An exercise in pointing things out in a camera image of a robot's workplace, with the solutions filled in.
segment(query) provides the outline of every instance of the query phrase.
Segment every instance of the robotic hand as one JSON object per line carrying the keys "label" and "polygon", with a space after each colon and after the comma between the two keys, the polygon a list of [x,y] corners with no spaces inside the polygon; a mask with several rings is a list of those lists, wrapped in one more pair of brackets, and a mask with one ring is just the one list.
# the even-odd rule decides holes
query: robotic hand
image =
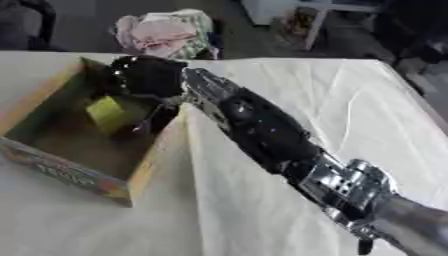
{"label": "robotic hand", "polygon": [[[142,87],[153,82],[143,79],[145,72],[139,70],[147,70],[150,63],[154,70],[154,62],[154,72],[183,81],[182,90],[175,81],[165,84],[164,95],[158,93],[158,86]],[[375,239],[384,239],[410,256],[448,255],[447,212],[401,197],[390,175],[368,162],[339,163],[311,143],[309,132],[292,117],[248,89],[204,69],[162,62],[167,61],[123,57],[113,63],[111,73],[119,78],[119,88],[135,93],[134,84],[145,89],[140,95],[163,98],[159,101],[167,108],[188,102],[203,111],[262,168],[283,176],[357,237],[360,255],[370,253]]]}

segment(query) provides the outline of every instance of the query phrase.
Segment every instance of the chair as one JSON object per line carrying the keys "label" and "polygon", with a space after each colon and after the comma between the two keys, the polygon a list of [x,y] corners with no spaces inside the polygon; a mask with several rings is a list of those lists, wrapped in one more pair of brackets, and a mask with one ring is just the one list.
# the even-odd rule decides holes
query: chair
{"label": "chair", "polygon": [[56,12],[53,6],[46,0],[19,0],[19,3],[23,7],[32,9],[42,16],[38,36],[29,36],[28,49],[32,51],[60,51],[60,49],[51,46],[51,39],[56,24]]}
{"label": "chair", "polygon": [[407,58],[418,57],[429,65],[448,59],[447,11],[446,0],[389,2],[375,19],[373,34],[395,56],[393,67]]}

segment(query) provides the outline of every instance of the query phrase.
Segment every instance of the cardboard box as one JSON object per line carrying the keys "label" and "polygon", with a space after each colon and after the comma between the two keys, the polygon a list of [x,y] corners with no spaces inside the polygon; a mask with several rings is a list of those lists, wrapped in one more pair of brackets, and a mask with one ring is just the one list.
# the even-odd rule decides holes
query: cardboard box
{"label": "cardboard box", "polygon": [[3,117],[0,147],[14,162],[132,206],[157,169],[190,168],[181,162],[188,154],[186,118],[181,111],[155,139],[111,141],[86,112],[73,110],[92,93],[83,86],[100,68],[80,60],[25,97]]}

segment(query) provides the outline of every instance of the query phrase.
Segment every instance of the white cloth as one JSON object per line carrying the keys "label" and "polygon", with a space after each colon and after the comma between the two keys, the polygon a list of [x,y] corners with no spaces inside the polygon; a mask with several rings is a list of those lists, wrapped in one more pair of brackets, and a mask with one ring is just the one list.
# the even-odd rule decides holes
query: white cloth
{"label": "white cloth", "polygon": [[[448,210],[448,143],[392,69],[372,60],[193,63],[291,114],[343,162],[390,171],[402,194]],[[190,142],[205,256],[356,255],[357,241],[191,109]],[[377,242],[372,256],[403,255]]]}
{"label": "white cloth", "polygon": [[[0,53],[0,107],[78,56]],[[387,66],[368,60],[251,59],[206,62],[267,97],[347,161],[390,171],[403,195],[448,209],[445,135]],[[189,112],[191,173],[158,173],[133,209],[2,161],[0,248],[10,256],[356,255],[356,240],[245,156],[196,109]],[[373,256],[403,255],[384,242]]]}

